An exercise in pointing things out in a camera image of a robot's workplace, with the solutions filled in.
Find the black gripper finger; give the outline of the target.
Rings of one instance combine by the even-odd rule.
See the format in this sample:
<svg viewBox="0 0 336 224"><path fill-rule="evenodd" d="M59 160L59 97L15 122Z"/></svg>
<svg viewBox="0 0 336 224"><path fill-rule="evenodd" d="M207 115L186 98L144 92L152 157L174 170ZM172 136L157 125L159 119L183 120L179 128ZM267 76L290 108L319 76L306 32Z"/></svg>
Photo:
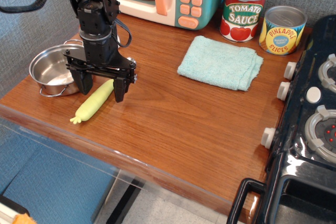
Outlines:
<svg viewBox="0 0 336 224"><path fill-rule="evenodd" d="M85 71L70 70L70 72L79 92L88 94L93 85L92 75Z"/></svg>
<svg viewBox="0 0 336 224"><path fill-rule="evenodd" d="M124 99L125 93L127 93L130 85L130 81L126 78L116 78L113 82L115 101L117 103L122 102Z"/></svg>

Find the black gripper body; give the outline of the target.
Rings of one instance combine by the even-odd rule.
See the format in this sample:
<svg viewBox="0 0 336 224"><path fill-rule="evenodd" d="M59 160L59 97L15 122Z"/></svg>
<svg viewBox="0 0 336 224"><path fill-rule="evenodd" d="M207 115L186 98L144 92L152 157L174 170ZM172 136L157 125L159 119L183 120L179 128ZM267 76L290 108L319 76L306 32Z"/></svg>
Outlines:
<svg viewBox="0 0 336 224"><path fill-rule="evenodd" d="M119 52L121 47L115 28L104 30L79 29L83 48L79 50L67 49L69 70L85 71L89 68L118 68L125 67L127 59Z"/></svg>

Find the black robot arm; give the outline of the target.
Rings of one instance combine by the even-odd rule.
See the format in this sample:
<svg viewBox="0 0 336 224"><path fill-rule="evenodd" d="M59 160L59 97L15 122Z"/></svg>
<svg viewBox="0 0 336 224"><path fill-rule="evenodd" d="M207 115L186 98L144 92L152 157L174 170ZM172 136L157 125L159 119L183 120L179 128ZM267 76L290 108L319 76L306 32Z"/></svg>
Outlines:
<svg viewBox="0 0 336 224"><path fill-rule="evenodd" d="M117 26L124 26L117 15L117 0L70 0L79 20L82 49L64 51L67 68L82 94L93 85L92 76L114 80L116 102L121 102L129 85L136 81L136 63L119 53L123 44L118 41Z"/></svg>

